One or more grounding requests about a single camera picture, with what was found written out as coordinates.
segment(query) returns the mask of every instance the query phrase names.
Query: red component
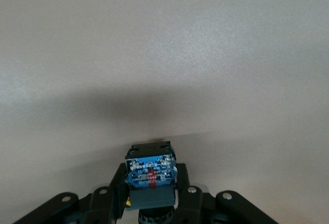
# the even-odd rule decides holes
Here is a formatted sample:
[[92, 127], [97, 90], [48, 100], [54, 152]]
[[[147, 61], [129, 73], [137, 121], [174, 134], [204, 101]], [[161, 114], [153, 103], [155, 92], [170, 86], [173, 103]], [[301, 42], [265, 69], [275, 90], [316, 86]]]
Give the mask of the red component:
[[148, 178], [149, 178], [149, 187], [156, 188], [156, 176], [153, 168], [149, 169]]

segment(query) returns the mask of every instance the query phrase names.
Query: gray surface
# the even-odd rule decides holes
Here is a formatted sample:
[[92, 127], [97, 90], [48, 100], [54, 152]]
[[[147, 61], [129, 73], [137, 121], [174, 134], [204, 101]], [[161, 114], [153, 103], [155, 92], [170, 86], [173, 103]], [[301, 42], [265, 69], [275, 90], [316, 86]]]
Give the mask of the gray surface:
[[0, 223], [165, 138], [212, 194], [328, 224], [328, 55], [329, 0], [0, 0]]

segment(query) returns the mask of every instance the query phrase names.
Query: screw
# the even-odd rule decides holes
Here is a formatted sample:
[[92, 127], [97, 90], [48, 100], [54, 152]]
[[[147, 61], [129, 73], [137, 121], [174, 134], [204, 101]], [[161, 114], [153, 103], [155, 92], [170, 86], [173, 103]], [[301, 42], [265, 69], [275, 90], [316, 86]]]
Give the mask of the screw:
[[189, 193], [196, 193], [196, 188], [193, 187], [193, 186], [190, 186], [190, 187], [188, 187], [187, 191], [188, 191]]
[[66, 196], [66, 197], [62, 198], [62, 202], [67, 202], [67, 201], [70, 201], [70, 200], [71, 200], [70, 196]]
[[227, 192], [224, 192], [223, 193], [223, 198], [226, 199], [226, 200], [231, 200], [232, 199], [232, 195], [227, 193]]
[[106, 194], [107, 193], [107, 189], [102, 189], [99, 191], [99, 194]]

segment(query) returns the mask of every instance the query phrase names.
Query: blue circuit board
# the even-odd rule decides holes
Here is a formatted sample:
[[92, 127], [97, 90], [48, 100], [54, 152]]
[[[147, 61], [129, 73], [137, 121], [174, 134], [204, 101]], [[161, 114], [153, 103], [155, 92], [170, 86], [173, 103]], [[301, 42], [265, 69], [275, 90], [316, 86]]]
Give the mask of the blue circuit board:
[[172, 155], [127, 159], [127, 181], [137, 189], [157, 188], [175, 183], [176, 161]]

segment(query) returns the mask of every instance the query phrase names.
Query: silver screw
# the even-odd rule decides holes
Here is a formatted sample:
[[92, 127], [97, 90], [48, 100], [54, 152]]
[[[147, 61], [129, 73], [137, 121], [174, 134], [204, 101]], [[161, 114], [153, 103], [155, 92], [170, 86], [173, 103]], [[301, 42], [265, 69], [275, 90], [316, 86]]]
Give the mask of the silver screw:
[[189, 193], [196, 193], [196, 188], [193, 187], [193, 186], [190, 186], [190, 187], [187, 188], [187, 191], [188, 191]]
[[102, 189], [99, 191], [99, 194], [106, 194], [107, 193], [107, 189]]
[[70, 201], [70, 200], [71, 200], [70, 196], [66, 196], [66, 197], [62, 198], [62, 202], [67, 202], [67, 201]]
[[223, 198], [226, 199], [226, 200], [231, 200], [232, 199], [232, 195], [229, 194], [229, 193], [227, 193], [227, 192], [225, 192], [225, 193], [223, 193]]

